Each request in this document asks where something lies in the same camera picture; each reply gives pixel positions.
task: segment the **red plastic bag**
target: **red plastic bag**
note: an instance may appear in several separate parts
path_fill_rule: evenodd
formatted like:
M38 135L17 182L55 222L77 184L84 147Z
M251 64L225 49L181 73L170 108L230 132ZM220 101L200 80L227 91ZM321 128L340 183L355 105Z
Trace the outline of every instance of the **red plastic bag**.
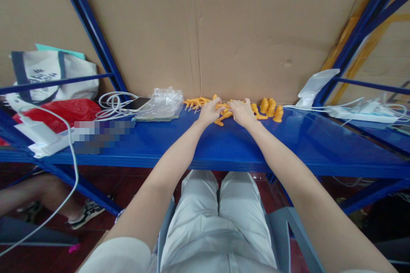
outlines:
M93 121L97 112L101 110L97 103L89 99L59 100L48 102L41 107L61 116L71 127L73 127L74 122L77 121ZM44 122L55 133L67 130L65 123L46 111L33 108L23 112L23 114L32 120ZM15 114L13 119L19 124L22 122L18 114ZM6 145L8 145L8 143L0 139L0 146Z

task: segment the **person's right hand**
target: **person's right hand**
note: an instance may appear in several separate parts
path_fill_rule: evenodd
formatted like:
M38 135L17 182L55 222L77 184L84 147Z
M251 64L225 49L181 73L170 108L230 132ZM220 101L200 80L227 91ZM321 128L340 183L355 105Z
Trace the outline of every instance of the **person's right hand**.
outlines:
M234 120L245 129L248 130L252 125L258 122L253 114L249 98L245 98L244 102L234 100L228 102L228 105L229 111L234 114Z

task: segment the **sneaker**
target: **sneaker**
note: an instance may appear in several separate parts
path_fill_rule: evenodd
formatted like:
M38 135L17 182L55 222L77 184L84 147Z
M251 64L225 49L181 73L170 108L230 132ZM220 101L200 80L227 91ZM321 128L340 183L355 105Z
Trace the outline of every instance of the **sneaker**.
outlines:
M71 224L71 228L76 230L80 227L84 226L89 220L96 217L100 213L104 212L105 208L102 208L96 202L90 201L89 199L85 200L84 205L84 214L82 217L76 221L69 221L68 223Z
M36 215L43 209L43 205L39 201L28 204L21 212L26 216L24 218L25 222L34 223Z

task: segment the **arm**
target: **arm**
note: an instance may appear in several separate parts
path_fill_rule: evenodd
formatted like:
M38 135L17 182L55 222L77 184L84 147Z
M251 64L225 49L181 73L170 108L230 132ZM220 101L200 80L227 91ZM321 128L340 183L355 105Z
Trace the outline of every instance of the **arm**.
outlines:
M239 101L228 104L235 121L255 139L267 164L288 192L326 272L351 269L397 272L307 166L255 119L249 99L245 99L245 104Z
M224 109L215 110L217 103L221 103L219 97L206 103L199 119L165 152L105 241L134 237L153 250L175 187L192 162L200 136Z

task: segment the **smartphone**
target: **smartphone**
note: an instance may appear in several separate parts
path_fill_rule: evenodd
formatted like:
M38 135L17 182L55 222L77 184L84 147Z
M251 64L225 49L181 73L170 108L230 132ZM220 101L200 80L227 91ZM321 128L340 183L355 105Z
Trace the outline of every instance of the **smartphone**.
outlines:
M410 136L410 126L409 125L388 125L390 129L396 130L403 134Z
M133 100L129 104L123 106L122 110L131 110L131 111L138 111L143 106L145 106L148 102L151 101L149 97L138 97L137 99Z

